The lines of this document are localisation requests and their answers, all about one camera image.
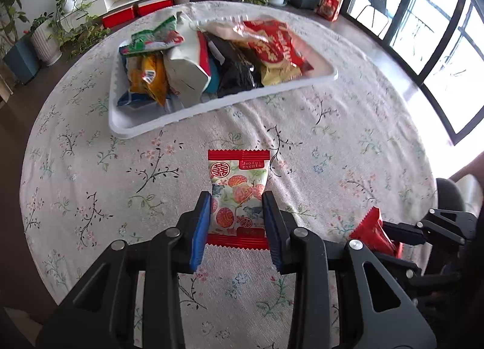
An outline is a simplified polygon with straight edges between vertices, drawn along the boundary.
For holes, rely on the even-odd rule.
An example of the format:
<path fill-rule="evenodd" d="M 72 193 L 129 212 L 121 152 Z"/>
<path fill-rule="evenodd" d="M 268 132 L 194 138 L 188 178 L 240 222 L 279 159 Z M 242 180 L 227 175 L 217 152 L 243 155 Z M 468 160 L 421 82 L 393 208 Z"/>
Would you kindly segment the floral white tablecloth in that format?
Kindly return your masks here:
<path fill-rule="evenodd" d="M 166 9 L 71 67 L 33 124 L 39 348 L 435 348 L 437 186 L 402 98 L 285 11 Z"/>

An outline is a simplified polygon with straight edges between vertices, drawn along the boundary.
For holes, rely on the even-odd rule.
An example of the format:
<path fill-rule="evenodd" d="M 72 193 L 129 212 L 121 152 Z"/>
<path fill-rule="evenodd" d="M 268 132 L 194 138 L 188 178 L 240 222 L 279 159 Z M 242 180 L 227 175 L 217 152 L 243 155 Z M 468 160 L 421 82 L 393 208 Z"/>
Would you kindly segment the blue biscuit snack pack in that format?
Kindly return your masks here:
<path fill-rule="evenodd" d="M 123 57 L 123 67 L 128 79 L 128 89 L 117 101 L 117 106 L 140 107 L 154 102 L 142 79 L 142 57 Z"/>

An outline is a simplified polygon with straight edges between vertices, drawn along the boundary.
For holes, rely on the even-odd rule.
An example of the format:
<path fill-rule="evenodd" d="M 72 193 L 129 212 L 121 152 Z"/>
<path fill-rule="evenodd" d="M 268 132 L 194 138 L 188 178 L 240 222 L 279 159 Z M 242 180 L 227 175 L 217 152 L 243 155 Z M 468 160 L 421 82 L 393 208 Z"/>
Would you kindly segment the clear white orange snack pack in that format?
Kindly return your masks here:
<path fill-rule="evenodd" d="M 234 42 L 250 42 L 258 39 L 258 36 L 242 22 L 210 21 L 204 26 L 204 31 Z"/>

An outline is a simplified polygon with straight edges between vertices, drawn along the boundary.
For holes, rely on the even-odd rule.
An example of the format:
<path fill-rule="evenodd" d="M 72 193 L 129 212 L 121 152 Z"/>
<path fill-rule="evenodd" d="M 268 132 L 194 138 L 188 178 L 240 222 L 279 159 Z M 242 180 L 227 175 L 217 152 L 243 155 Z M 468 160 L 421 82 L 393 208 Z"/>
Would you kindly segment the red wrapper snack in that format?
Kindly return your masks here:
<path fill-rule="evenodd" d="M 402 257 L 403 245 L 393 242 L 383 230 L 381 210 L 372 207 L 349 235 L 350 240 L 359 240 L 370 250 L 396 258 Z"/>

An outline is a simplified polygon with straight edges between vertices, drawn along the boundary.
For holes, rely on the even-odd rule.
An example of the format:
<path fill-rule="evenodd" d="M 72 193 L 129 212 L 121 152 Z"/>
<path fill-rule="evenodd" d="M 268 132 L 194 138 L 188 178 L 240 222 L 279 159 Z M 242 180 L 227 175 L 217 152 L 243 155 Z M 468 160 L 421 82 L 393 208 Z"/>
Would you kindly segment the white ribbed planter plant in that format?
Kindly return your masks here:
<path fill-rule="evenodd" d="M 50 67 L 61 58 L 61 49 L 50 26 L 53 13 L 44 12 L 30 26 L 30 40 L 38 58 Z"/>

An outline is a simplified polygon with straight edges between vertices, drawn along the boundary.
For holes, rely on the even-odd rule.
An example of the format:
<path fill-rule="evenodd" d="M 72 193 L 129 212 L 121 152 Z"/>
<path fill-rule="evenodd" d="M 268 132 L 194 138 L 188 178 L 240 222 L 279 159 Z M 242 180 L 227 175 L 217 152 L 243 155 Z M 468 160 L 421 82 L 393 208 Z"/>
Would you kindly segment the green white snack pack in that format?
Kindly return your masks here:
<path fill-rule="evenodd" d="M 177 19 L 169 16 L 153 30 L 141 30 L 132 34 L 128 44 L 121 45 L 118 51 L 124 57 L 153 53 L 178 46 L 185 41 L 177 30 Z"/>

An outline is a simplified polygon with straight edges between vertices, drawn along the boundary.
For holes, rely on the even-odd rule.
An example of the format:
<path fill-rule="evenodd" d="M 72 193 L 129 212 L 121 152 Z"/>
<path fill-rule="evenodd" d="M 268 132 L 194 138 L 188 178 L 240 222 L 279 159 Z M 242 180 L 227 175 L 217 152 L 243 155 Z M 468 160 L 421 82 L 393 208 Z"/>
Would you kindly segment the right red storage box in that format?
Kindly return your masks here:
<path fill-rule="evenodd" d="M 147 16 L 155 11 L 169 8 L 173 5 L 173 0 L 145 0 L 138 2 L 135 6 L 136 16 Z"/>

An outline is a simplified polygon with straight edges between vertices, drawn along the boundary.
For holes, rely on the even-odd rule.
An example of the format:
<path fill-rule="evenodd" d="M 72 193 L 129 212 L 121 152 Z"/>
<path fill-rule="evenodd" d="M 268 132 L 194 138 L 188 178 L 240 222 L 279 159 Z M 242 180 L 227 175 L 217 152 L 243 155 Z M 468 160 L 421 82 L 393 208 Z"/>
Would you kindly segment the blue planter tall plant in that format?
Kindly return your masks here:
<path fill-rule="evenodd" d="M 29 23 L 21 0 L 1 0 L 1 59 L 18 81 L 27 84 L 37 75 L 40 64 L 30 33 L 19 33 L 17 21 Z"/>

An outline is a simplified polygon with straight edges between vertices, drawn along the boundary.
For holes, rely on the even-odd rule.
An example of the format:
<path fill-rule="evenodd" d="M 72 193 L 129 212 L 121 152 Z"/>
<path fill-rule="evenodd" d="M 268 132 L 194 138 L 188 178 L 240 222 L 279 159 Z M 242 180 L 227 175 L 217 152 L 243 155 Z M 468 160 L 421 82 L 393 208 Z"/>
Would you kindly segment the red Mylikes chocolate bag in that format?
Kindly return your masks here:
<path fill-rule="evenodd" d="M 244 21 L 244 25 L 254 31 L 258 38 L 249 43 L 264 64 L 281 65 L 284 62 L 298 68 L 302 74 L 313 67 L 295 49 L 289 28 L 285 22 L 276 19 Z"/>

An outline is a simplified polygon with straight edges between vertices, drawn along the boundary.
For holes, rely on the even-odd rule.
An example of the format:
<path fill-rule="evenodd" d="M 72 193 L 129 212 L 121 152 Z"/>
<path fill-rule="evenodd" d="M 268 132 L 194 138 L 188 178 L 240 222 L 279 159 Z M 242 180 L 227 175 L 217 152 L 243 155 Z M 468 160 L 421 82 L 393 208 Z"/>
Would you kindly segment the black snack pack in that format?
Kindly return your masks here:
<path fill-rule="evenodd" d="M 219 75 L 218 98 L 263 86 L 260 71 L 235 44 L 208 32 L 204 38 Z"/>

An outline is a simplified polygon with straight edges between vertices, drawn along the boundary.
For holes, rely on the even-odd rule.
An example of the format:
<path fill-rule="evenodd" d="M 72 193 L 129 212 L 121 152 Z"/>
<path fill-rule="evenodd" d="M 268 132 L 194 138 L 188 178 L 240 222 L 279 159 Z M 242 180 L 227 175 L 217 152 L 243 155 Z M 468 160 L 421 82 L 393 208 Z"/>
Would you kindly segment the red floral candy pack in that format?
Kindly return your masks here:
<path fill-rule="evenodd" d="M 208 151 L 212 209 L 207 243 L 267 250 L 262 196 L 267 185 L 268 150 Z"/>

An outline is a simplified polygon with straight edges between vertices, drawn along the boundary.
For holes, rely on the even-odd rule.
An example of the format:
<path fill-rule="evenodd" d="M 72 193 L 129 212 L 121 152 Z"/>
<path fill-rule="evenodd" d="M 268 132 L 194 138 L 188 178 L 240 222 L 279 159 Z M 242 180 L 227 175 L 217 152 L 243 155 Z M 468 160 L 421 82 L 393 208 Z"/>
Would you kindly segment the small red snack pack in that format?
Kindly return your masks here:
<path fill-rule="evenodd" d="M 211 69 L 209 63 L 208 46 L 204 34 L 200 31 L 197 32 L 197 38 L 199 43 L 199 60 L 198 64 L 204 73 L 211 77 Z"/>

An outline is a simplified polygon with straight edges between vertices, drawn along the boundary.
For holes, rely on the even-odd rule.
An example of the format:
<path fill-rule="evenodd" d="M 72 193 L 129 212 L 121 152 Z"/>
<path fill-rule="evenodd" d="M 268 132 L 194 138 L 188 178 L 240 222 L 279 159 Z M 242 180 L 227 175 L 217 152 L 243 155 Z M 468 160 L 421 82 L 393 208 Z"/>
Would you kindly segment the white plastic tray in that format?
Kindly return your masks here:
<path fill-rule="evenodd" d="M 238 15 L 218 17 L 216 19 L 204 21 L 191 20 L 194 26 L 204 34 L 204 26 L 210 21 L 244 23 L 244 21 L 253 21 L 257 19 L 275 18 L 262 14 L 259 16 Z M 263 61 L 258 58 L 255 50 L 252 50 L 249 47 L 249 43 L 254 41 L 230 41 L 235 44 L 244 55 L 247 56 L 247 59 L 249 59 L 249 61 L 251 61 L 260 71 L 263 86 L 261 88 L 237 94 L 226 95 L 222 98 L 218 98 L 216 93 L 203 92 L 200 103 L 190 107 L 184 107 L 170 87 L 165 106 L 160 106 L 156 101 L 140 107 L 117 106 L 118 99 L 127 91 L 129 83 L 123 67 L 122 58 L 124 56 L 116 50 L 115 58 L 113 60 L 113 71 L 109 93 L 108 122 L 112 134 L 119 139 L 131 139 L 153 129 L 161 128 L 170 123 L 196 116 L 204 112 L 210 112 L 224 106 L 230 106 L 269 94 L 297 89 L 311 83 L 320 83 L 336 79 L 337 69 L 332 63 L 298 36 L 291 28 L 289 28 L 289 32 L 292 36 L 295 49 L 309 62 L 313 67 L 312 70 L 302 74 L 298 68 L 292 67 L 286 62 L 279 66 L 264 64 Z"/>

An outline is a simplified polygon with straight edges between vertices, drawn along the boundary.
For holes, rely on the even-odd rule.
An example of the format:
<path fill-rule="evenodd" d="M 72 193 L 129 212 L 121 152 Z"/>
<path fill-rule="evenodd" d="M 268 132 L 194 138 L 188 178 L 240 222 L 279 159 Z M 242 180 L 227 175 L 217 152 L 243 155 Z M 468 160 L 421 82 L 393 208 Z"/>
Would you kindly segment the teal snack pack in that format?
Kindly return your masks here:
<path fill-rule="evenodd" d="M 209 57 L 208 60 L 209 60 L 211 79 L 208 83 L 208 86 L 204 90 L 204 92 L 206 92 L 206 93 L 217 93 L 219 85 L 220 85 L 219 71 L 218 71 L 217 65 L 216 65 L 215 61 L 213 60 L 213 58 Z"/>

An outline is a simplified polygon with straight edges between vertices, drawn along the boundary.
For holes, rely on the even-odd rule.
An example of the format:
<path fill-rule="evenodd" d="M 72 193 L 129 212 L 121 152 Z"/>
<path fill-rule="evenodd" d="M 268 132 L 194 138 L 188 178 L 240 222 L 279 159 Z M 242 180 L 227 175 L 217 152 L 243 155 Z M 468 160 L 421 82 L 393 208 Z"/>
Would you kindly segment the white snack bag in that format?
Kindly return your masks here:
<path fill-rule="evenodd" d="M 200 103 L 211 77 L 208 77 L 198 64 L 197 32 L 200 30 L 182 11 L 176 14 L 176 19 L 177 30 L 185 41 L 165 51 L 163 61 L 172 92 L 184 107 L 190 107 Z"/>

